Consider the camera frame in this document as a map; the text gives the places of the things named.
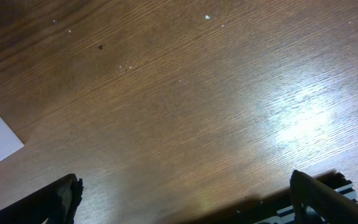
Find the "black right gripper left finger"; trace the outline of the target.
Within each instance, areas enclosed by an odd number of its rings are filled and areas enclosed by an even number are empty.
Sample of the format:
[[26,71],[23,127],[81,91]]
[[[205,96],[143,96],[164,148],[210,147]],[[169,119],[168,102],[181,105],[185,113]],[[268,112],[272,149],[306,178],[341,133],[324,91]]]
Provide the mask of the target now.
[[68,174],[0,210],[0,223],[73,224],[83,180]]

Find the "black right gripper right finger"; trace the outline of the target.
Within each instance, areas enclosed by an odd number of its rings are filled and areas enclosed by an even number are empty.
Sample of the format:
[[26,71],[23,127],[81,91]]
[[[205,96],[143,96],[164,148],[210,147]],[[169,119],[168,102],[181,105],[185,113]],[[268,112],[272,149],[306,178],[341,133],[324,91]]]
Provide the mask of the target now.
[[297,224],[358,223],[358,203],[304,172],[293,171],[290,198]]

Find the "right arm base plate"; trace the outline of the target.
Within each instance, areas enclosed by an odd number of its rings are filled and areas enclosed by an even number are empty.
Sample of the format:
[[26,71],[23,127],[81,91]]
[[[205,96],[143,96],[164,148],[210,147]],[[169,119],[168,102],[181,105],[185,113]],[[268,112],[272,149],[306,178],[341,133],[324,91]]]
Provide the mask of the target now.
[[320,181],[296,170],[286,195],[259,208],[238,210],[234,223],[358,223],[357,193],[341,173]]

